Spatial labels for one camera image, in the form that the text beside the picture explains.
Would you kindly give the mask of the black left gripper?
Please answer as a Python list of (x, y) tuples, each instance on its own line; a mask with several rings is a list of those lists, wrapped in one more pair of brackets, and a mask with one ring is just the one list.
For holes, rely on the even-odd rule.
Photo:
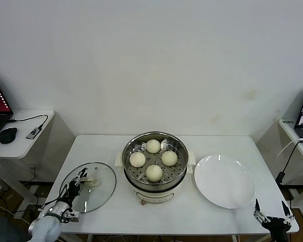
[(71, 180), (69, 183), (68, 191), (66, 199), (68, 202), (73, 202), (74, 199), (79, 195), (81, 190), (81, 184), (79, 184), (79, 181), (83, 177), (87, 177), (87, 170), (88, 168), (83, 168), (75, 177)]

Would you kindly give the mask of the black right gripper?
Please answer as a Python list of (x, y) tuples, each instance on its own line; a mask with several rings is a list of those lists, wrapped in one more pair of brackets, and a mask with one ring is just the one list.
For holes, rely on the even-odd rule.
[(294, 215), (288, 206), (281, 201), (285, 218), (266, 216), (260, 209), (258, 200), (256, 199), (254, 217), (258, 222), (264, 223), (264, 228), (270, 232), (271, 240), (277, 242), (288, 242), (287, 232), (291, 229), (291, 222)]

